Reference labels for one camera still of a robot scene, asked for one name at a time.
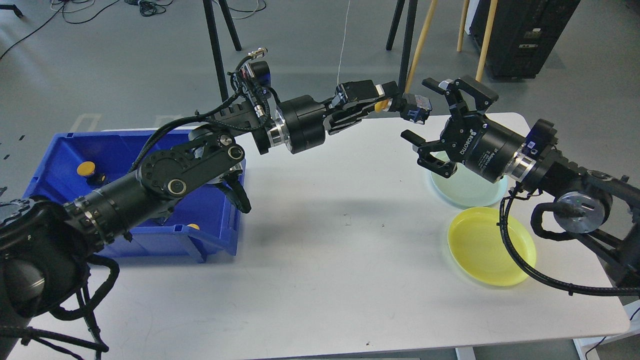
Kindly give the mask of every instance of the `black tripod leg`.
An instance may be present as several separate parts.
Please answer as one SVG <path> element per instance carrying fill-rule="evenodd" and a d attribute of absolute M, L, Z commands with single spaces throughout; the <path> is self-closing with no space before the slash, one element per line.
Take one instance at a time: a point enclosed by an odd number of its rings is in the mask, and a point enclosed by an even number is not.
<path fill-rule="evenodd" d="M 391 48 L 394 46 L 394 40 L 396 39 L 398 24 L 400 23 L 400 16 L 402 16 L 403 8 L 404 0 L 398 0 L 396 3 L 396 11 L 394 12 L 394 19 L 391 22 L 391 29 L 389 29 L 389 37 L 387 38 L 387 51 L 391 51 Z"/>
<path fill-rule="evenodd" d="M 231 35 L 231 41 L 234 42 L 234 47 L 236 51 L 242 50 L 242 45 L 240 45 L 240 39 L 238 38 L 238 33 L 236 32 L 236 26 L 234 25 L 234 20 L 231 18 L 231 13 L 229 12 L 229 5 L 227 4 L 227 0 L 218 1 L 220 4 L 220 10 L 222 10 L 222 15 L 225 17 L 225 21 L 227 22 L 227 28 L 229 29 L 229 34 Z"/>
<path fill-rule="evenodd" d="M 220 54 L 220 42 L 218 41 L 216 19 L 213 17 L 213 5 L 211 0 L 202 0 L 202 3 L 204 4 L 204 13 L 207 17 L 209 40 L 211 41 L 211 50 L 213 51 L 213 61 L 216 64 L 216 75 L 218 76 L 218 85 L 220 86 L 220 96 L 224 101 L 229 97 L 229 92 L 227 90 L 227 80 L 225 79 L 225 69 L 222 65 L 222 54 Z"/>
<path fill-rule="evenodd" d="M 400 60 L 400 77 L 398 78 L 398 89 L 400 89 L 400 91 L 404 91 L 404 87 L 406 86 L 411 41 L 413 39 L 413 25 L 415 24 L 415 12 L 417 8 L 418 0 L 409 0 L 409 9 L 406 13 L 406 29 L 404 30 L 404 44 L 402 46 L 402 60 Z"/>

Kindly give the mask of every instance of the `screw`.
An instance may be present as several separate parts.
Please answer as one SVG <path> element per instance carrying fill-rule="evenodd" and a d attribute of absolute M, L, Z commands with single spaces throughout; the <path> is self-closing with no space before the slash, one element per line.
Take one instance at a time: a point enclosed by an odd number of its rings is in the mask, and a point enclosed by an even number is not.
<path fill-rule="evenodd" d="M 224 135 L 224 134 L 220 135 L 220 137 L 218 138 L 218 141 L 223 146 L 229 146 L 234 142 L 229 135 Z"/>

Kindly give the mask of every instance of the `plastic plate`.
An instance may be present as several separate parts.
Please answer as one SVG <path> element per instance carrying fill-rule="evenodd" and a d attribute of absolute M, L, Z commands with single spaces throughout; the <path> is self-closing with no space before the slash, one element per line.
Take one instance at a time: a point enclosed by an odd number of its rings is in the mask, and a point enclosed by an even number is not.
<path fill-rule="evenodd" d="M 435 157 L 449 161 L 445 152 L 439 152 L 435 154 Z M 458 164 L 456 173 L 448 179 L 433 172 L 430 173 L 438 193 L 462 208 L 491 206 L 498 202 L 507 191 L 508 180 L 506 177 L 492 184 L 462 164 Z"/>
<path fill-rule="evenodd" d="M 449 250 L 466 273 L 489 285 L 512 286 L 527 278 L 511 259 L 496 226 L 499 212 L 492 208 L 470 208 L 449 226 Z M 525 227 L 509 217 L 509 237 L 518 253 L 531 266 L 536 264 L 536 246 Z"/>

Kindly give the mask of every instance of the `yellow plate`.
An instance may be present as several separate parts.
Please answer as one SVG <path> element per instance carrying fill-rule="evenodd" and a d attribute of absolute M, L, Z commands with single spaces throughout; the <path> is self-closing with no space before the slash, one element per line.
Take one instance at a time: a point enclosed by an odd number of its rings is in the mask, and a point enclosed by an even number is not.
<path fill-rule="evenodd" d="M 449 226 L 449 250 L 456 262 L 473 278 L 489 285 L 511 286 L 527 278 L 504 248 L 496 225 L 499 212 L 492 208 L 470 208 Z M 536 264 L 536 246 L 525 227 L 509 217 L 509 237 L 528 264 Z"/>

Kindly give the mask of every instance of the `yellow cap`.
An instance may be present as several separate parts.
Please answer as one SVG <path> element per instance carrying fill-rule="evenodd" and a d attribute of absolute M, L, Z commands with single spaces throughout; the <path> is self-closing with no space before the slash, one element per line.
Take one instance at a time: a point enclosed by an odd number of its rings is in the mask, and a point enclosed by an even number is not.
<path fill-rule="evenodd" d="M 374 106 L 374 109 L 376 110 L 376 113 L 379 113 L 381 111 L 383 111 L 387 105 L 389 105 L 389 100 L 382 100 L 382 101 L 378 101 L 376 102 L 376 105 Z"/>
<path fill-rule="evenodd" d="M 88 177 L 95 173 L 95 164 L 92 161 L 85 161 L 78 165 L 76 172 L 80 176 Z"/>

